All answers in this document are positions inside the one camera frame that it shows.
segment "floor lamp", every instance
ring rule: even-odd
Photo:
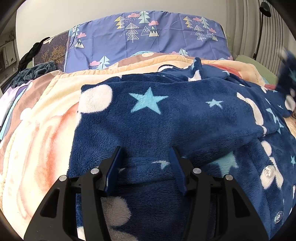
[[[268,18],[271,17],[270,7],[269,7],[269,5],[268,5],[267,2],[262,2],[260,4],[259,10],[261,12],[261,26],[260,26],[260,35],[259,35],[259,40],[258,40],[258,44],[257,44],[257,49],[256,49],[256,52],[253,55],[253,59],[254,60],[256,60],[256,58],[257,58],[257,54],[258,54],[258,50],[259,50],[259,45],[260,45],[260,41],[261,41],[262,27],[263,27],[263,15],[265,15]]]

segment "bed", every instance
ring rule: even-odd
[[[226,2],[221,2],[223,11]],[[38,7],[26,1],[17,19],[32,4]],[[175,184],[166,152],[173,144],[194,167],[217,177],[233,175],[269,237],[292,211],[295,92],[266,85],[254,65],[232,60],[230,27],[225,18],[218,22],[223,14],[204,6],[197,14],[190,1],[178,3],[182,11],[178,4],[149,4],[146,11],[126,4],[121,8],[126,12],[115,8],[80,22],[68,19],[63,24],[69,30],[49,28],[30,39],[53,36],[33,63],[53,60],[57,70],[14,93],[4,118],[6,131],[0,133],[0,208],[22,238],[61,175],[83,175],[117,145],[126,146],[128,158],[117,189],[102,199],[112,240],[181,238],[190,200]],[[20,36],[22,24],[17,20]],[[30,41],[20,43],[20,56]],[[176,107],[172,96],[180,103]],[[85,240],[79,197],[76,203],[77,233]]]

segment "star pattern blanket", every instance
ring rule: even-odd
[[[295,107],[295,92],[280,88],[202,66],[199,58],[185,69],[164,65],[84,85],[68,175],[82,175],[125,147],[117,186],[103,203],[111,239],[177,241],[190,199],[170,166],[175,145],[194,167],[233,175],[272,237],[295,205],[296,140],[283,118]],[[77,221],[83,237],[79,198]]]

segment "bolt head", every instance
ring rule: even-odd
[[[195,174],[201,174],[201,172],[202,172],[200,168],[194,168],[192,171]]]
[[[230,174],[227,174],[225,176],[225,179],[228,180],[228,181],[232,181],[233,180],[233,176],[231,176]]]
[[[98,169],[98,168],[91,169],[91,174],[97,174],[99,172],[100,172],[100,169]]]
[[[61,182],[63,182],[63,181],[65,181],[65,180],[67,180],[67,176],[66,176],[66,175],[62,175],[62,176],[59,177],[59,180],[60,180]]]

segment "wall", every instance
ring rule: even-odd
[[[290,31],[289,31],[288,50],[291,51],[296,56],[296,40]]]
[[[0,46],[4,45],[5,44],[5,41],[9,41],[11,40],[11,37],[10,37],[11,33],[6,33],[4,35],[0,35]],[[14,47],[16,49],[16,39],[14,38]],[[19,59],[18,59],[18,55],[17,55],[17,51],[15,51],[15,56],[17,58],[17,61],[15,63],[13,63],[12,65],[10,65],[8,68],[6,68],[1,74],[0,74],[0,86],[3,82],[5,82],[11,75],[13,75],[13,68],[17,69],[18,67],[18,62],[19,62]]]
[[[121,12],[162,10],[204,16],[227,30],[227,0],[135,1],[26,0],[17,11],[16,39],[20,59],[35,42],[73,26]]]

